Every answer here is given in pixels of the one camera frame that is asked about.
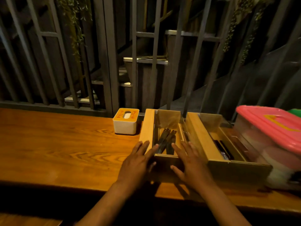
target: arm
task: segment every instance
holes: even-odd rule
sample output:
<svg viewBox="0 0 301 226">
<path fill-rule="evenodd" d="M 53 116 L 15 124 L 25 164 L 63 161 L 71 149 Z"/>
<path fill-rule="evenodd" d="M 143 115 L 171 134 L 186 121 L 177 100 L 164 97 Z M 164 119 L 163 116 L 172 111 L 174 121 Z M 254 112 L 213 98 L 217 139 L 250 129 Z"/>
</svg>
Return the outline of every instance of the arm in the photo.
<svg viewBox="0 0 301 226">
<path fill-rule="evenodd" d="M 113 223 L 126 200 L 156 164 L 154 162 L 148 167 L 148 161 L 155 154 L 158 145 L 145 154 L 148 145 L 149 141 L 144 144 L 140 141 L 135 145 L 122 163 L 117 181 L 76 226 L 105 226 Z"/>
<path fill-rule="evenodd" d="M 175 166 L 171 166 L 170 168 L 176 175 L 201 195 L 220 225 L 251 225 L 216 185 L 194 145 L 190 142 L 189 145 L 182 142 L 182 145 L 186 152 L 178 148 L 175 144 L 172 144 L 172 147 L 185 166 L 184 172 Z"/>
</svg>

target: pink plastic lid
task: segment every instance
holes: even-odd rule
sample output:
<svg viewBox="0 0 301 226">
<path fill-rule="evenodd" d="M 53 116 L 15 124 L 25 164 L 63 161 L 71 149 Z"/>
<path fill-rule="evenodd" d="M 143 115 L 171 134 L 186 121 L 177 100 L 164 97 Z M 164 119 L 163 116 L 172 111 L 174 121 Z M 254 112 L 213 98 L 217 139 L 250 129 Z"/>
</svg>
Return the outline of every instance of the pink plastic lid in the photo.
<svg viewBox="0 0 301 226">
<path fill-rule="evenodd" d="M 301 118 L 272 107 L 241 105 L 236 111 L 282 148 L 301 155 Z"/>
</svg>

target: orange tissue box lid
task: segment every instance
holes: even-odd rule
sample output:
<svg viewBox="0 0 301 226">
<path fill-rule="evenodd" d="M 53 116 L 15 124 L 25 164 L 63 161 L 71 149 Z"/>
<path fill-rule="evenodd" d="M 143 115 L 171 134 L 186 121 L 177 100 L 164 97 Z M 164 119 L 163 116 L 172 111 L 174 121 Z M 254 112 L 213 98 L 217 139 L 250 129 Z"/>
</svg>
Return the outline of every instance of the orange tissue box lid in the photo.
<svg viewBox="0 0 301 226">
<path fill-rule="evenodd" d="M 129 118 L 124 118 L 124 116 L 130 113 Z M 136 122 L 139 114 L 139 109 L 136 108 L 120 108 L 116 115 L 114 116 L 114 121 L 127 121 L 127 122 Z"/>
</svg>

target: wooden surface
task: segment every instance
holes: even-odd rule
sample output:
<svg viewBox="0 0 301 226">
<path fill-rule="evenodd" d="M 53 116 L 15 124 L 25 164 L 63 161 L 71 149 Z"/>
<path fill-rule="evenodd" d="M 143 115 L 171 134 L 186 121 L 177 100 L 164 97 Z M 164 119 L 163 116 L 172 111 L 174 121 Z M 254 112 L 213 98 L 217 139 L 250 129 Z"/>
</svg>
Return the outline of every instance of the wooden surface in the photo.
<svg viewBox="0 0 301 226">
<path fill-rule="evenodd" d="M 61 220 L 0 213 L 0 226 L 59 226 Z"/>
<path fill-rule="evenodd" d="M 0 181 L 106 191 L 139 135 L 116 135 L 110 118 L 0 109 Z M 301 213 L 287 192 L 232 194 L 237 206 Z M 162 183 L 156 197 L 202 201 Z"/>
</svg>

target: person's left hand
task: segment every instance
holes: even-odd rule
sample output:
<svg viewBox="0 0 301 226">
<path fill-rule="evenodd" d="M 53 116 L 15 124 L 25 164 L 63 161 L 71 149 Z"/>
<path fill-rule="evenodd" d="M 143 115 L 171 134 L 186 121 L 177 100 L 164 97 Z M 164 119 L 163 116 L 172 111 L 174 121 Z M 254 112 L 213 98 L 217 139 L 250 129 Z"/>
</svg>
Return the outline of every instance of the person's left hand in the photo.
<svg viewBox="0 0 301 226">
<path fill-rule="evenodd" d="M 156 165 L 156 162 L 153 162 L 148 167 L 148 161 L 155 155 L 159 145 L 156 144 L 145 154 L 149 144 L 149 141 L 145 141 L 144 144 L 139 141 L 122 163 L 116 183 L 120 184 L 129 196 L 139 187 L 146 173 Z"/>
</svg>

